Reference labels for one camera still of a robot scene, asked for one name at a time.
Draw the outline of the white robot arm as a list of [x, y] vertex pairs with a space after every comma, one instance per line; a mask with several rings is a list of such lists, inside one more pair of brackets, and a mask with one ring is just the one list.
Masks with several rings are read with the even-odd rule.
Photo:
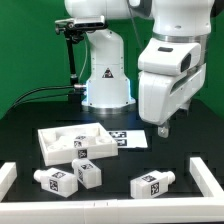
[[[69, 26], [85, 31], [91, 47], [91, 76], [84, 108], [99, 112], [137, 105], [141, 119], [169, 133], [168, 120], [204, 84], [210, 19], [224, 11], [224, 0], [64, 0]], [[139, 90], [131, 98], [124, 74], [123, 40], [108, 20], [142, 17], [154, 21], [153, 35], [137, 67]]]

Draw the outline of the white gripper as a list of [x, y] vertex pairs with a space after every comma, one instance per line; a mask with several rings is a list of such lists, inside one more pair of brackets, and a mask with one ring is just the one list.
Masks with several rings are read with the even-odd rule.
[[200, 65], [199, 43], [172, 43], [151, 38], [138, 59], [139, 115], [160, 125], [158, 135], [169, 136], [167, 121], [204, 84], [206, 64]]

